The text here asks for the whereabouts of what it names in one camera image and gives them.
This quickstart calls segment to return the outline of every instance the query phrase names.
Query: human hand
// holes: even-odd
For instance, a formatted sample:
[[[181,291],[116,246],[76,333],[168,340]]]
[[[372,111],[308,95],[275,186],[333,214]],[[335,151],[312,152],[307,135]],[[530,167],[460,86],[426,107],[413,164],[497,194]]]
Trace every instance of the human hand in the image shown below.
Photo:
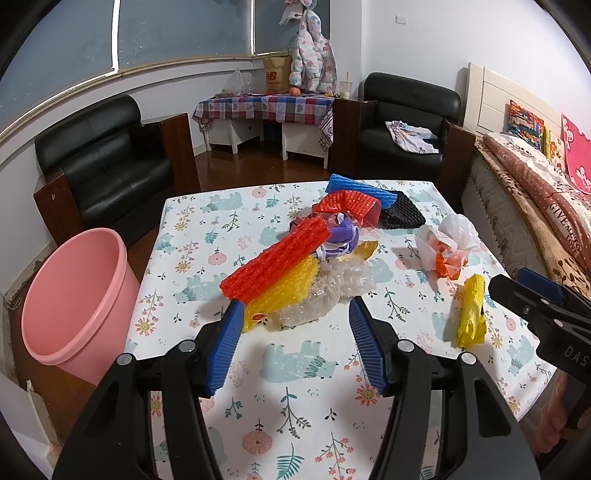
[[[550,401],[544,406],[540,423],[535,432],[536,453],[550,453],[560,441],[560,434],[566,426],[568,412],[563,397],[569,384],[569,376],[559,371]],[[585,429],[591,422],[591,408],[579,418],[577,427]]]

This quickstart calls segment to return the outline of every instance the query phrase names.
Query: table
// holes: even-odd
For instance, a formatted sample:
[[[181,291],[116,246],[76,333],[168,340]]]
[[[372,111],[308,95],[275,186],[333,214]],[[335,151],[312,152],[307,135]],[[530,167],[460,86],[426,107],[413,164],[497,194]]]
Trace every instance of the table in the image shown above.
[[[403,190],[438,225],[452,213],[432,183],[369,181]],[[310,211],[325,181],[247,187],[168,199],[144,275],[126,350],[138,359],[166,353],[193,338],[201,325],[221,317],[228,305],[220,281],[283,235],[290,219]],[[462,285],[479,273],[504,273],[484,244],[470,255],[458,281],[421,269],[414,231],[362,229],[379,241],[371,258],[376,280],[364,297],[373,316],[392,323],[400,338],[426,352],[457,357],[451,344],[462,308]],[[554,367],[536,357],[537,340],[525,322],[486,296],[486,342],[472,351],[484,364],[520,419],[541,394]],[[284,345],[284,355],[320,355],[324,378],[270,383],[261,378],[265,348]],[[160,477],[170,479],[159,393],[152,394],[154,445]],[[317,322],[269,331],[258,326],[242,335],[226,384],[202,401],[220,470],[227,479],[366,479],[381,442],[392,400],[368,384],[348,324],[348,306],[338,304]],[[424,458],[426,478],[437,459],[439,422],[430,420]]]
[[[287,160],[288,151],[313,155],[324,159],[326,169],[332,145],[329,112],[333,101],[332,97],[311,94],[210,98],[197,105],[194,116],[200,119],[208,150],[210,142],[221,143],[231,145],[236,154],[238,144],[262,135],[260,121],[270,120],[281,123],[283,160]],[[213,119],[227,125],[216,128],[218,122],[212,124]],[[259,123],[245,127],[252,120]]]

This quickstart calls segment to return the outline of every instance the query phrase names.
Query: white wall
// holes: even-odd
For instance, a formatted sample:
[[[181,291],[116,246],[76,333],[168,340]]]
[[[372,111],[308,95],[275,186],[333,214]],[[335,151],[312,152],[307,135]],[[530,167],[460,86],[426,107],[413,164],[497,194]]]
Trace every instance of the white wall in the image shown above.
[[[0,145],[0,293],[6,293],[29,263],[50,243],[51,236],[37,210],[33,192],[41,176],[34,137],[73,112],[117,93],[138,102],[142,119],[189,114],[193,147],[203,135],[192,119],[201,100],[219,93],[235,68],[255,72],[255,87],[264,89],[259,60],[218,61],[186,65],[124,77],[73,97],[37,118]]]
[[[344,82],[349,73],[352,97],[358,95],[362,81],[362,1],[332,0],[330,3],[330,42],[335,55],[337,77]]]
[[[397,24],[406,16],[407,25]],[[523,85],[591,132],[591,74],[534,0],[363,0],[362,71],[465,94],[468,62]]]

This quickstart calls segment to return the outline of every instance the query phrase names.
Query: wooden armrest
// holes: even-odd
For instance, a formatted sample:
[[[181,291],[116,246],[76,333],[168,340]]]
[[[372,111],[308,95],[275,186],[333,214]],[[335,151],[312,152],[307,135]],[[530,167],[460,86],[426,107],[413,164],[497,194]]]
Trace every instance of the wooden armrest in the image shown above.
[[[446,122],[448,132],[443,146],[443,164],[435,186],[455,211],[461,211],[462,193],[470,171],[476,136],[462,127]]]
[[[139,151],[164,150],[164,155],[173,166],[174,191],[177,195],[201,192],[189,116],[186,113],[143,121],[142,125],[132,127],[130,134],[134,148]]]
[[[363,103],[342,98],[333,102],[333,144],[329,150],[331,173],[354,178]]]
[[[367,100],[365,102],[361,102],[361,114],[359,116],[360,132],[374,125],[375,108],[377,104],[377,100]]]
[[[61,168],[57,167],[46,175],[45,185],[38,183],[33,198],[49,233],[58,246],[86,230],[78,205]]]

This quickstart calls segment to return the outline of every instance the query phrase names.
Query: bed headboard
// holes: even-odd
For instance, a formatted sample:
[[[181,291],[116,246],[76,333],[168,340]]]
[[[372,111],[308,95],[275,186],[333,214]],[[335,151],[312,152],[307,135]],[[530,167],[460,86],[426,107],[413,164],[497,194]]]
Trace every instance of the bed headboard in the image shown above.
[[[560,112],[521,85],[480,65],[469,64],[463,125],[466,130],[478,134],[506,131],[510,100],[539,116],[544,126],[560,136]]]

